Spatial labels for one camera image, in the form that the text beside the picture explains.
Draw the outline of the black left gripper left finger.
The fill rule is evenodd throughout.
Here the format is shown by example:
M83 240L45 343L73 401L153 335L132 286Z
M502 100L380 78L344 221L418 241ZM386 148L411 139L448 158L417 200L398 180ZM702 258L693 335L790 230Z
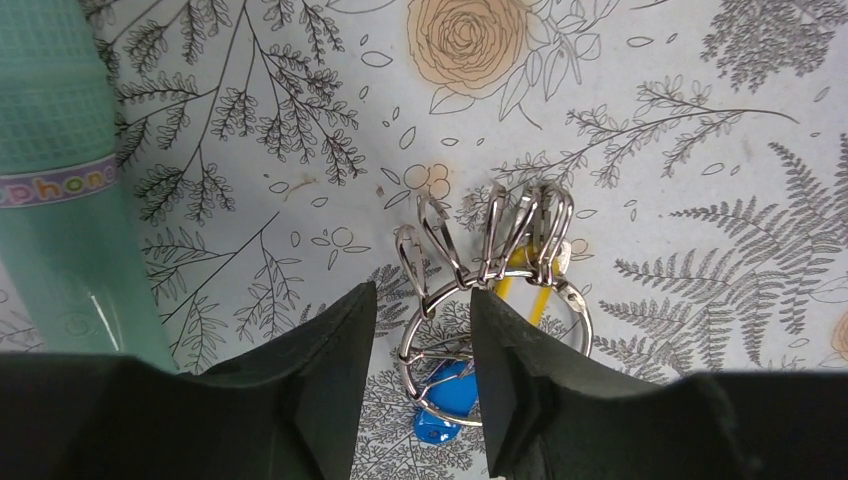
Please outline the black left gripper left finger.
M1 357L5 479L346 479L377 292L200 375L118 355Z

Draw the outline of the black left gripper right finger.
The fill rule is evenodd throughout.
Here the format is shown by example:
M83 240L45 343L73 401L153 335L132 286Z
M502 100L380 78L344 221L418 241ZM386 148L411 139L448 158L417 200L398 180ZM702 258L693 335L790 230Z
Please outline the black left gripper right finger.
M470 302L488 470L505 479L843 479L847 377L602 365L491 292Z

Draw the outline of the silver keyring with clips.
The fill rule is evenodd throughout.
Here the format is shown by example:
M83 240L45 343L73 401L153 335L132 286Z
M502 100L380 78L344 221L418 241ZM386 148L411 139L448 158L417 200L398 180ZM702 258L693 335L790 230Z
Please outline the silver keyring with clips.
M564 301L582 329L580 353L590 355L594 325L589 308L583 295L565 276L572 254L566 233L574 210L572 195L557 184L541 183L525 188L512 209L508 206L506 188L494 184L477 269L461 261L447 226L448 215L432 197L419 203L417 226L403 224L396 230L395 248L418 300L417 309L403 332L397 361L403 388L419 410L462 427L481 426L481 418L473 412L477 401L463 417L443 412L426 398L428 391L440 384L430 378L442 367L467 362L460 377L471 371L475 373L469 334L461 333L431 346L416 347L413 342L420 328L435 319L438 306L446 299L473 288L495 292L495 282L505 277L524 277L537 286L552 287L552 295ZM522 246L534 248L530 264L510 268L507 262L511 254Z

